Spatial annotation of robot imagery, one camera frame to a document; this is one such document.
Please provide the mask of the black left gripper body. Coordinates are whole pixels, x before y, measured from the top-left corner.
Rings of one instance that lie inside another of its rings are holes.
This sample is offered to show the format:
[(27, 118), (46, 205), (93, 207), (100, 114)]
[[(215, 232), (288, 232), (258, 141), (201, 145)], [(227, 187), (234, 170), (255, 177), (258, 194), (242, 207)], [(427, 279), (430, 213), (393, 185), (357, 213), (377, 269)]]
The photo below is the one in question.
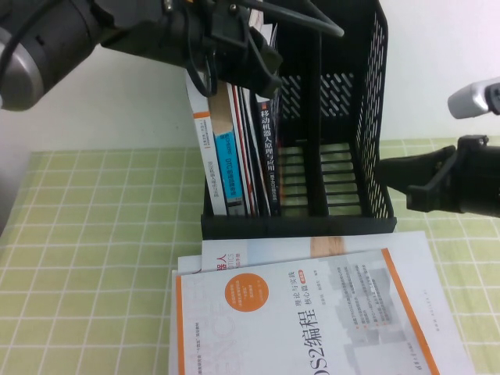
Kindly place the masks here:
[(180, 65), (196, 88), (218, 81), (251, 88), (258, 67), (258, 31), (250, 12), (231, 1), (164, 1), (165, 45), (180, 52)]

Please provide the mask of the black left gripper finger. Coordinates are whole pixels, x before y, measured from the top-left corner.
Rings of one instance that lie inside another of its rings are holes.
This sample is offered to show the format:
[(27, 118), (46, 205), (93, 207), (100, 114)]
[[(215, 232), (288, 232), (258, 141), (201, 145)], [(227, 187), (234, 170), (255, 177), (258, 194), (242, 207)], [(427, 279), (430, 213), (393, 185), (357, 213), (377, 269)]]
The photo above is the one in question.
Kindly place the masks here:
[(258, 56), (262, 59), (264, 66), (271, 73), (277, 73), (283, 59), (279, 52), (272, 46), (272, 31), (250, 30), (250, 33), (255, 43)]
[(230, 82), (263, 98), (272, 98), (281, 87), (281, 79), (277, 75), (259, 67), (241, 68), (231, 74)]

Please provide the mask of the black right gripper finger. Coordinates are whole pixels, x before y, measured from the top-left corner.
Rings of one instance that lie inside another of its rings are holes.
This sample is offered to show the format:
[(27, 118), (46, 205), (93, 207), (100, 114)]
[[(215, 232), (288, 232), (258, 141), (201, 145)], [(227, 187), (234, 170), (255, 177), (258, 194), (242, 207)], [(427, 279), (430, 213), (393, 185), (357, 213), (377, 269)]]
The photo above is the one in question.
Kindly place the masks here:
[(435, 170), (439, 163), (444, 163), (454, 153), (455, 146), (446, 146), (426, 154), (382, 159), (378, 163), (378, 170), (396, 171), (413, 168), (417, 168), (418, 170)]
[(443, 184), (440, 173), (414, 169), (379, 169), (382, 184), (407, 195), (431, 195)]

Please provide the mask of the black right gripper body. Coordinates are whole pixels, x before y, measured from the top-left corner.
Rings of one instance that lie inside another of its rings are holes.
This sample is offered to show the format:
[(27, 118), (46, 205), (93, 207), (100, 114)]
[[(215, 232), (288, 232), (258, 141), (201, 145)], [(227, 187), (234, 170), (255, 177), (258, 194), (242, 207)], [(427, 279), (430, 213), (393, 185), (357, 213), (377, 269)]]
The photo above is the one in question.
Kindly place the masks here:
[(489, 145), (486, 135), (466, 135), (455, 153), (437, 169), (443, 184), (431, 195), (406, 195), (406, 207), (430, 213), (471, 213), (499, 217), (499, 147)]

